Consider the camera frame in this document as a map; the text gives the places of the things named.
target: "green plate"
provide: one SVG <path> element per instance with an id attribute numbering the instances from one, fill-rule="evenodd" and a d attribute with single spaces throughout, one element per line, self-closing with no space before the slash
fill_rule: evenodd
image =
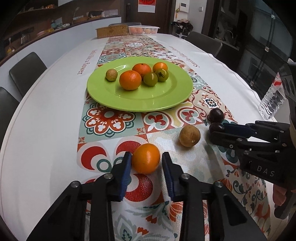
<path id="1" fill-rule="evenodd" d="M 133 91 L 124 90 L 119 84 L 120 75 L 131 70 L 135 64 L 145 63 L 151 68 L 157 62 L 168 66 L 169 78 L 149 87 L 142 84 Z M 118 71 L 117 80 L 110 82 L 105 78 L 109 69 Z M 193 83 L 190 76 L 179 66 L 168 61 L 152 57 L 127 57 L 104 64 L 96 69 L 87 81 L 89 95 L 98 103 L 116 109 L 131 112 L 164 110 L 185 101 L 192 93 Z"/>

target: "screw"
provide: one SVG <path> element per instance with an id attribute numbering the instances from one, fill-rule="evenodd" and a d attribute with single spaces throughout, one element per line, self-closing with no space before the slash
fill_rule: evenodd
<path id="1" fill-rule="evenodd" d="M 215 182 L 215 185 L 219 188 L 223 187 L 223 183 L 220 181 Z"/>
<path id="2" fill-rule="evenodd" d="M 79 187 L 79 181 L 71 182 L 71 187 L 73 188 Z"/>
<path id="3" fill-rule="evenodd" d="M 189 177 L 190 177 L 190 175 L 188 173 L 183 173 L 181 175 L 181 178 L 183 178 L 183 179 L 189 179 Z"/>
<path id="4" fill-rule="evenodd" d="M 106 179 L 111 179 L 112 177 L 113 177 L 112 173 L 106 173 L 104 175 L 104 178 L 106 178 Z"/>

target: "orange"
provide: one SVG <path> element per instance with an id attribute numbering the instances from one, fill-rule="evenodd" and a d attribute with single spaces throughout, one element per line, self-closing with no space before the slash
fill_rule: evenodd
<path id="1" fill-rule="evenodd" d="M 131 157 L 131 165 L 141 174 L 154 172 L 160 161 L 159 149 L 150 143 L 139 146 Z"/>
<path id="2" fill-rule="evenodd" d="M 119 84 L 125 90 L 135 90 L 142 82 L 140 74 L 133 70 L 123 72 L 119 77 Z"/>
<path id="3" fill-rule="evenodd" d="M 142 79 L 144 78 L 145 74 L 149 74 L 152 72 L 148 64 L 136 64 L 133 67 L 133 70 L 138 72 L 141 75 Z"/>
<path id="4" fill-rule="evenodd" d="M 168 70 L 168 66 L 164 62 L 158 62 L 155 65 L 153 65 L 152 69 L 153 69 L 153 72 L 155 72 L 158 69 Z"/>

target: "patterned table runner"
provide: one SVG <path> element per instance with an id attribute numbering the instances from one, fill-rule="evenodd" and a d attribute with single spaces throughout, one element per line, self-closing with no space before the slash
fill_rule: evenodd
<path id="1" fill-rule="evenodd" d="M 141 144 L 153 143 L 161 153 L 169 151 L 173 162 L 198 180 L 208 183 L 221 180 L 268 236 L 270 206 L 265 181 L 240 170 L 233 150 L 214 146 L 207 140 L 209 111 L 218 107 L 224 112 L 225 123 L 236 123 L 231 112 L 211 87 L 177 55 L 148 36 L 109 38 L 97 68 L 129 56 L 165 59 L 188 72 L 194 89 L 180 105 L 149 113 L 113 110 L 87 95 L 79 129 L 77 164 L 84 172 L 88 171 L 88 178 L 81 181 L 94 181 L 121 162 L 125 151 L 133 153 Z M 189 150 L 178 144 L 179 132 L 185 125 L 195 125 L 202 134 L 201 141 Z M 203 204 L 205 240 L 209 240 L 207 204 L 205 201 Z M 88 203 L 85 240 L 89 240 L 90 208 Z M 182 202 L 170 201 L 161 167 L 151 175 L 132 170 L 124 200 L 112 203 L 115 239 L 179 240 L 182 208 Z"/>

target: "paper poster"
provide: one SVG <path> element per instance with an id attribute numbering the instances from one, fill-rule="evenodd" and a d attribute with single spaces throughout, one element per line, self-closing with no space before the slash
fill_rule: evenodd
<path id="1" fill-rule="evenodd" d="M 156 0 L 138 0 L 138 12 L 155 13 Z"/>

